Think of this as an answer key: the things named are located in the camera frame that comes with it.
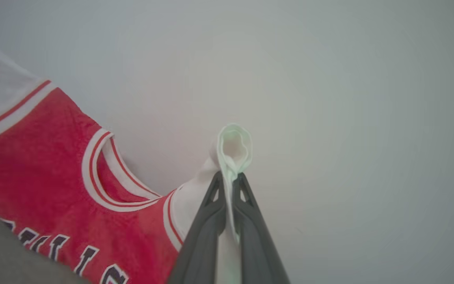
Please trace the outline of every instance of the gray background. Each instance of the gray background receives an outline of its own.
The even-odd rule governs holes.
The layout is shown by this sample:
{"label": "gray background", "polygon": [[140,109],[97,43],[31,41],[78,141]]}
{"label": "gray background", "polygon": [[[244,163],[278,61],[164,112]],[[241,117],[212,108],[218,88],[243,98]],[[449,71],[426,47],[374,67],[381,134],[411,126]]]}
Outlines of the gray background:
{"label": "gray background", "polygon": [[251,131],[294,284],[454,283],[454,0],[0,0],[0,49],[160,193]]}

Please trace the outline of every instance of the red stripe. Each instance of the red stripe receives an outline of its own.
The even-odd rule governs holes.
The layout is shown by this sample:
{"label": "red stripe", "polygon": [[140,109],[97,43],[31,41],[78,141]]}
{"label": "red stripe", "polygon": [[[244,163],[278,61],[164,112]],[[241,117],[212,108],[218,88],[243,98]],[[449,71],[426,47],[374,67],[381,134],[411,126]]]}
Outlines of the red stripe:
{"label": "red stripe", "polygon": [[101,191],[100,191],[99,188],[97,187],[96,182],[95,182],[95,179],[94,179],[94,171],[93,171],[93,166],[94,166],[94,154],[96,153],[96,150],[97,150],[97,148],[99,147],[99,144],[101,144],[101,141],[102,141],[108,134],[110,134],[110,133],[109,133],[109,132],[106,132],[105,134],[103,134],[103,135],[101,136],[101,138],[99,138],[99,140],[96,142],[96,145],[94,146],[94,150],[92,151],[92,155],[90,156],[90,162],[89,162],[90,180],[91,180],[92,184],[94,185],[94,189],[96,190],[97,195],[99,195],[99,197],[101,197],[101,199],[103,199],[103,201],[105,201],[106,203],[109,203],[110,205],[114,205],[114,206],[119,206],[119,207],[138,207],[138,206],[142,206],[142,205],[147,204],[147,203],[142,203],[142,204],[138,204],[138,205],[135,205],[135,204],[124,204],[124,205],[114,204],[114,203],[112,203],[111,201],[107,200],[107,199],[101,194]]}
{"label": "red stripe", "polygon": [[171,196],[169,196],[169,203],[167,204],[167,217],[169,218],[169,224],[171,225],[171,230],[173,230],[173,233],[175,233],[176,238],[180,242],[180,244],[183,245],[183,241],[178,235],[178,232],[176,232],[175,227],[173,226],[173,221],[171,220],[171,198],[173,198],[173,194],[175,194],[176,189],[171,193]]}
{"label": "red stripe", "polygon": [[13,108],[9,109],[9,111],[7,111],[7,112],[3,113],[2,115],[0,115],[0,121],[2,121],[3,119],[7,118],[9,115],[14,113],[14,111],[18,110],[18,108],[20,108],[29,99],[31,99],[34,95],[36,95],[36,93],[38,93],[41,89],[45,88],[45,86],[47,86],[49,83],[50,83],[50,80],[47,80],[47,81],[41,83],[40,86],[38,86],[36,89],[34,89],[32,92],[30,92],[29,95],[24,97],[24,99],[22,99],[18,104],[13,106]]}
{"label": "red stripe", "polygon": [[120,167],[122,168],[122,170],[124,171],[124,173],[126,173],[126,175],[137,185],[139,186],[140,188],[146,190],[147,192],[155,195],[155,196],[158,196],[160,197],[158,194],[152,192],[150,189],[147,189],[146,187],[144,187],[143,185],[141,185],[139,182],[137,182],[137,180],[133,179],[133,177],[128,173],[127,169],[124,167],[124,164],[122,163],[122,161],[120,160],[120,157],[119,157],[119,153],[117,153],[117,148],[115,147],[115,141],[112,139],[110,139],[111,142],[112,142],[112,148],[113,148],[113,153],[115,153],[115,158],[117,158],[117,162],[119,162],[119,165]]}

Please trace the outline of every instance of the garment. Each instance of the garment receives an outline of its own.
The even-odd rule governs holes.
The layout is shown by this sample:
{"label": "garment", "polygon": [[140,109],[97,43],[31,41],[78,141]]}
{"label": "garment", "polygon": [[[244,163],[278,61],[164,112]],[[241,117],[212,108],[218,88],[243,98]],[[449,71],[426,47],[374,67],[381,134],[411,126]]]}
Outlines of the garment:
{"label": "garment", "polygon": [[[229,125],[196,177],[160,196],[128,171],[112,133],[0,53],[0,218],[25,247],[92,282],[164,283],[214,173],[232,194],[251,156],[249,133]],[[228,231],[219,251],[236,266]]]}

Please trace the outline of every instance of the red and white shirt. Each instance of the red and white shirt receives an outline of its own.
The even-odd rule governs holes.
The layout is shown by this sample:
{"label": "red and white shirt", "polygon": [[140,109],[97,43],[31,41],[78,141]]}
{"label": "red and white shirt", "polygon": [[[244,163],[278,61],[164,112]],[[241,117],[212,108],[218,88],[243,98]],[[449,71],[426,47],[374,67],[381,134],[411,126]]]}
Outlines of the red and white shirt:
{"label": "red and white shirt", "polygon": [[0,218],[25,247],[92,282],[164,283],[184,239],[174,193],[151,191],[112,133],[0,54]]}

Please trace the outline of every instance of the red fabric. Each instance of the red fabric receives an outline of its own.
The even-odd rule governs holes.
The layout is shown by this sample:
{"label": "red fabric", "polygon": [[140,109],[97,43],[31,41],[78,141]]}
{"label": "red fabric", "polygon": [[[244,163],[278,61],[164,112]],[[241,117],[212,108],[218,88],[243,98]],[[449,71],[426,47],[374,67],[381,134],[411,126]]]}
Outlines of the red fabric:
{"label": "red fabric", "polygon": [[[74,270],[87,246],[98,248],[82,276],[102,282],[116,266],[127,283],[165,283],[178,255],[166,235],[164,202],[134,212],[114,212],[96,203],[85,189],[82,158],[100,126],[83,114],[60,89],[53,90],[24,119],[0,135],[0,217],[15,223],[14,234],[30,228],[50,236],[39,253],[49,256],[58,234],[69,237],[57,260]],[[116,201],[145,198],[123,189],[102,153],[97,169],[103,187]]]}

